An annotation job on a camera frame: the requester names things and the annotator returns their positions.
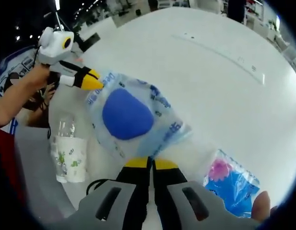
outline bag with pink flower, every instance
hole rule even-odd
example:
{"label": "bag with pink flower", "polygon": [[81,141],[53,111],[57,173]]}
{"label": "bag with pink flower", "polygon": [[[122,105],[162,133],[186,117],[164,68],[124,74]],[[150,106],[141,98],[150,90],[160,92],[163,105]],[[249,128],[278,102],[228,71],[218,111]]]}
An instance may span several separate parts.
{"label": "bag with pink flower", "polygon": [[251,197],[259,191],[259,180],[222,150],[218,150],[203,186],[221,197],[225,208],[238,217],[251,216]]}

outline white tabletop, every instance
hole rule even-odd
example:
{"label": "white tabletop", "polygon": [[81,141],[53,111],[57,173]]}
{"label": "white tabletop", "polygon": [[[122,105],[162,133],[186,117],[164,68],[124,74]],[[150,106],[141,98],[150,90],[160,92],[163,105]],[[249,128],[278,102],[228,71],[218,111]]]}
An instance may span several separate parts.
{"label": "white tabletop", "polygon": [[[184,33],[253,61],[265,74],[265,84],[223,56],[174,37]],[[296,176],[296,73],[258,34],[220,15],[173,7],[132,20],[82,57],[96,70],[112,69],[155,84],[196,139],[211,140],[257,176],[272,205],[283,200]],[[51,102],[51,126],[60,110],[73,112],[78,133],[90,139],[90,180],[114,179],[120,166],[96,143],[84,110],[86,94],[60,86]],[[177,164],[189,165],[187,174],[200,167],[193,161],[198,152],[175,154]],[[75,207],[88,183],[64,185]]]}

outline blue sponge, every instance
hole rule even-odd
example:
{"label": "blue sponge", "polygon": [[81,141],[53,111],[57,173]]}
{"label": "blue sponge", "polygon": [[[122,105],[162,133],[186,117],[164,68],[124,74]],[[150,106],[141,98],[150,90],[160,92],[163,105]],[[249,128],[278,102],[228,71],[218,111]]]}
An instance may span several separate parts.
{"label": "blue sponge", "polygon": [[110,134],[121,140],[147,133],[154,122],[148,107],[125,89],[114,90],[109,95],[102,118]]}

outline pink flower print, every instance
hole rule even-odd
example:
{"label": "pink flower print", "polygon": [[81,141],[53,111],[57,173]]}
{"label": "pink flower print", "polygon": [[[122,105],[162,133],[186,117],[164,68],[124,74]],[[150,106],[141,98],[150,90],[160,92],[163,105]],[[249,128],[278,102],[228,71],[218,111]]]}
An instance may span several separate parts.
{"label": "pink flower print", "polygon": [[209,178],[212,181],[217,182],[219,179],[224,180],[232,170],[232,166],[221,159],[214,160],[211,169],[209,171]]}

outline white cup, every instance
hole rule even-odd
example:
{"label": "white cup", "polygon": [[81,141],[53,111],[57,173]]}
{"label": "white cup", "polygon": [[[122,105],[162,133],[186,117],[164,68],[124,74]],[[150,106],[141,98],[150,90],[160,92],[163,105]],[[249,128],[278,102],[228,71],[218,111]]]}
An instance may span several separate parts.
{"label": "white cup", "polygon": [[87,140],[56,136],[57,151],[68,182],[85,181]]}

